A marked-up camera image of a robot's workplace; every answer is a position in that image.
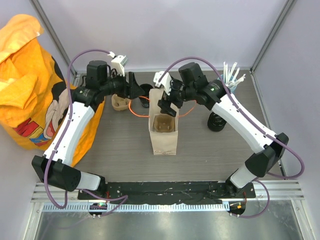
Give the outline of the black coffee cup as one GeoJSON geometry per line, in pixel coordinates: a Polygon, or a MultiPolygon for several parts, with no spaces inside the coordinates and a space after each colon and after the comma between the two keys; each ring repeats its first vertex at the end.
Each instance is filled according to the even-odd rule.
{"type": "Polygon", "coordinates": [[[142,107],[149,108],[149,106],[150,106],[149,100],[147,100],[146,98],[149,98],[150,90],[153,89],[153,86],[151,84],[144,83],[144,84],[141,84],[140,87],[144,91],[143,95],[139,97],[140,103],[141,103],[142,107]]]}

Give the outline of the paper bag with orange handles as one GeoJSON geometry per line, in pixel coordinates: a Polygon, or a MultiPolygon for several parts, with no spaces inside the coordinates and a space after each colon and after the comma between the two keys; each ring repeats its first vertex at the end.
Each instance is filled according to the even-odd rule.
{"type": "Polygon", "coordinates": [[[177,114],[175,117],[160,113],[158,101],[161,99],[164,90],[153,88],[149,97],[142,99],[149,103],[148,115],[140,115],[132,110],[131,102],[128,104],[129,111],[136,117],[148,119],[148,131],[150,135],[153,154],[155,156],[175,156],[178,145],[179,119],[187,116],[196,107],[195,105],[184,114],[177,114]]]}

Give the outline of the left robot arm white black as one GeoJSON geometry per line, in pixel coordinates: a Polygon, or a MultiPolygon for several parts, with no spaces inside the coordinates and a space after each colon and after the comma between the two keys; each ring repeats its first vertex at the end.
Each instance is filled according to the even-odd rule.
{"type": "Polygon", "coordinates": [[[89,62],[85,85],[72,91],[71,107],[55,139],[43,156],[32,159],[31,164],[43,183],[68,192],[87,190],[97,200],[106,196],[105,178],[77,170],[72,167],[72,162],[85,127],[106,96],[116,94],[120,98],[133,100],[143,94],[135,74],[125,74],[126,62],[127,57],[123,55],[115,56],[111,64],[102,60],[89,62]]]}

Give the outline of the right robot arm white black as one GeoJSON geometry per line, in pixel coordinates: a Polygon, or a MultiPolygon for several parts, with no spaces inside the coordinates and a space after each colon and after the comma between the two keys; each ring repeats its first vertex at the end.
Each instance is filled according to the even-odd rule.
{"type": "Polygon", "coordinates": [[[181,80],[165,71],[153,78],[164,92],[157,105],[162,114],[175,117],[171,107],[181,108],[184,102],[196,101],[230,124],[248,143],[253,154],[225,181],[226,193],[233,198],[243,193],[244,187],[256,178],[264,177],[280,160],[289,138],[276,134],[250,114],[220,80],[208,81],[198,63],[190,62],[179,68],[181,80]]]}

